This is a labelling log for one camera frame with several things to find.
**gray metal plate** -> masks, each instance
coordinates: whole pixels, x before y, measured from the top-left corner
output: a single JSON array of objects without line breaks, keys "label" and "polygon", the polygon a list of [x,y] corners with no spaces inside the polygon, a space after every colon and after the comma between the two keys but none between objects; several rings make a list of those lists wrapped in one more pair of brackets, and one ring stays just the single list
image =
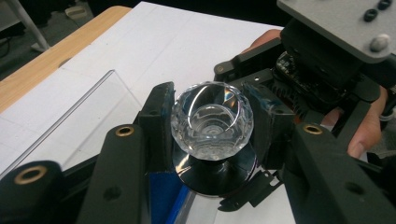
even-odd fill
[{"label": "gray metal plate", "polygon": [[[396,3],[377,10],[376,18],[364,21],[364,13],[377,9],[379,0],[277,0],[280,8],[326,36],[366,63],[379,63],[396,52]],[[379,35],[390,37],[379,52],[370,46]]]}]

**human hand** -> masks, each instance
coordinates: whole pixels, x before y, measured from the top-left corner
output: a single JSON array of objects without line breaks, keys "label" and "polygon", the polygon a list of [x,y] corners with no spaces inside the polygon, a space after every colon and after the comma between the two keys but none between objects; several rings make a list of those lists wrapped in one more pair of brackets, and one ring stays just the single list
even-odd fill
[{"label": "human hand", "polygon": [[[243,53],[277,37],[280,38],[280,30],[269,30],[257,38],[249,48],[243,51]],[[360,158],[364,152],[373,147],[381,139],[379,116],[382,114],[385,108],[388,94],[387,91],[382,87],[380,92],[380,97],[372,103],[365,118],[361,122],[361,125],[349,142],[347,153],[351,157]],[[325,119],[330,121],[332,124],[335,124],[339,116],[339,111],[333,110],[328,115],[326,115]]]}]

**crystal glass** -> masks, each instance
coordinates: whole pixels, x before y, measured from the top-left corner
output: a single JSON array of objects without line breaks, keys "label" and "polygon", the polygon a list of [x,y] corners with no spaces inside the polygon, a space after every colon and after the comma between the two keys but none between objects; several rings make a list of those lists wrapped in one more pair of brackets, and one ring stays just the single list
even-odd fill
[{"label": "crystal glass", "polygon": [[237,88],[204,82],[178,96],[171,126],[181,149],[200,160],[219,161],[235,155],[248,143],[253,112]]}]

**metal screw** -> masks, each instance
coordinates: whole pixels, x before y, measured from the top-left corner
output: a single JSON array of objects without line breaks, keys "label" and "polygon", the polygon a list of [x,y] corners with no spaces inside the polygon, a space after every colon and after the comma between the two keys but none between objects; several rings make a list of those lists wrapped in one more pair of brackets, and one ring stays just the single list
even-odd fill
[{"label": "metal screw", "polygon": [[381,34],[376,36],[370,43],[370,51],[378,53],[383,49],[386,49],[390,43],[390,36]]},{"label": "metal screw", "polygon": [[311,124],[305,125],[304,131],[306,133],[311,133],[311,134],[322,134],[323,133],[323,131],[319,127],[317,127],[315,125],[311,125]]},{"label": "metal screw", "polygon": [[216,70],[217,70],[218,72],[222,72],[222,71],[224,71],[224,67],[223,67],[223,66],[218,66],[218,67],[216,68]]},{"label": "metal screw", "polygon": [[47,167],[43,165],[37,165],[22,170],[17,176],[15,176],[14,182],[17,185],[25,185],[33,183],[39,180],[47,172]]},{"label": "metal screw", "polygon": [[385,10],[392,4],[392,0],[381,0],[376,6],[379,10]]},{"label": "metal screw", "polygon": [[124,136],[128,136],[134,133],[134,128],[133,127],[120,127],[116,130],[116,135],[119,137],[124,137]]},{"label": "metal screw", "polygon": [[371,8],[364,13],[363,19],[365,21],[373,21],[377,15],[378,15],[378,11],[376,9]]}]

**wooden table edge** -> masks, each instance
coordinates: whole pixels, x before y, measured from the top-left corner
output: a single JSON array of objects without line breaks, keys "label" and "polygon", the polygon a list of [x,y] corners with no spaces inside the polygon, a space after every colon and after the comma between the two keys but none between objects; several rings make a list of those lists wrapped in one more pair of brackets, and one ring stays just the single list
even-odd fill
[{"label": "wooden table edge", "polygon": [[74,33],[0,81],[0,113],[56,71],[65,61],[91,44],[125,16],[131,8],[110,7]]}]

